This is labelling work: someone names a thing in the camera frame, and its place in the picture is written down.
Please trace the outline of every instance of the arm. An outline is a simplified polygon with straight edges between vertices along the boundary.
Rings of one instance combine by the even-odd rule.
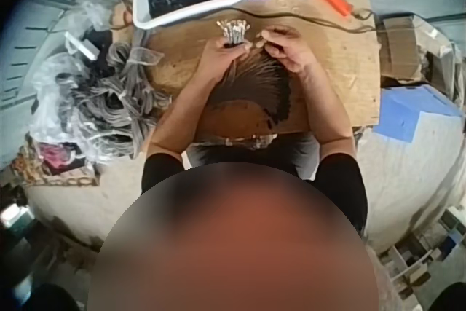
[[[197,124],[212,89],[221,81],[233,60],[250,49],[250,43],[225,49],[225,43],[225,38],[216,38],[205,45],[196,72],[152,134],[147,158],[156,153],[165,153],[181,161],[181,153],[194,140]]]
[[[345,153],[356,157],[350,118],[323,67],[294,29],[269,27],[262,32],[265,49],[289,71],[296,73],[306,98],[309,126],[320,144],[320,158]]]

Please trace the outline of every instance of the hand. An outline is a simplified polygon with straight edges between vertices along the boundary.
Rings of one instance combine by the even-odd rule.
[[[194,73],[196,79],[205,82],[220,82],[233,60],[247,55],[252,47],[250,42],[245,42],[227,49],[224,47],[226,43],[228,40],[225,37],[213,38],[207,42],[196,73]]]
[[[265,50],[278,59],[289,71],[305,74],[306,68],[317,60],[301,34],[294,28],[284,25],[271,25],[261,32]]]

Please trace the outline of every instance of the wire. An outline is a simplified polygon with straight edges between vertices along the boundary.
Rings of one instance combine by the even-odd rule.
[[[250,11],[240,9],[240,8],[237,8],[237,7],[224,7],[222,9],[217,9],[214,12],[210,12],[208,14],[201,15],[201,17],[206,17],[208,15],[217,14],[219,12],[225,12],[225,11],[228,11],[228,10],[234,10],[234,11],[242,12],[243,14],[246,14],[246,15],[249,15],[249,16],[252,16],[252,17],[256,17],[256,18],[261,18],[261,19],[294,17],[294,18],[298,18],[300,20],[306,21],[308,23],[313,23],[315,25],[321,25],[322,27],[338,29],[340,31],[344,31],[344,32],[351,33],[351,34],[364,34],[364,33],[368,33],[368,32],[377,31],[376,28],[371,27],[369,25],[363,25],[363,26],[361,26],[359,28],[351,29],[351,28],[345,28],[342,25],[338,25],[338,24],[336,24],[334,22],[331,22],[329,20],[325,20],[323,18],[318,18],[318,17],[307,17],[307,16],[293,14],[291,12],[276,12],[274,14],[259,15],[259,14],[256,14],[254,12],[250,12]]]

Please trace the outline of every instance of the black sleeve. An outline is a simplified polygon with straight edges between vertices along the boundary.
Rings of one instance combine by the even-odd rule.
[[[142,178],[142,193],[151,189],[159,182],[164,181],[172,175],[184,171],[183,163],[175,157],[165,153],[151,155],[144,164]]]
[[[313,185],[346,215],[361,235],[368,204],[358,162],[348,154],[331,154],[320,162]]]

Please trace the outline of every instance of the wooden workbench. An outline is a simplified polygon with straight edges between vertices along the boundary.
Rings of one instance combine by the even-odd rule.
[[[369,0],[348,0],[355,9],[370,9]],[[366,21],[341,17],[324,0],[244,0],[235,7],[257,14],[292,12],[306,17],[329,20],[345,28],[374,26]],[[343,100],[354,126],[374,125],[379,118],[380,68],[376,33],[349,34],[314,25],[294,17],[259,20],[241,12],[228,10],[200,20],[159,29],[149,40],[149,48],[163,52],[165,58],[150,71],[154,86],[177,94],[194,72],[207,39],[220,36],[217,20],[245,19],[251,24],[250,38],[272,24],[290,25],[302,33],[317,59],[326,69]],[[221,108],[207,107],[198,127],[198,138],[216,135],[248,138],[252,135],[292,133],[309,129],[304,99],[299,83],[291,81],[289,118],[269,128],[269,117],[254,103],[237,101]]]

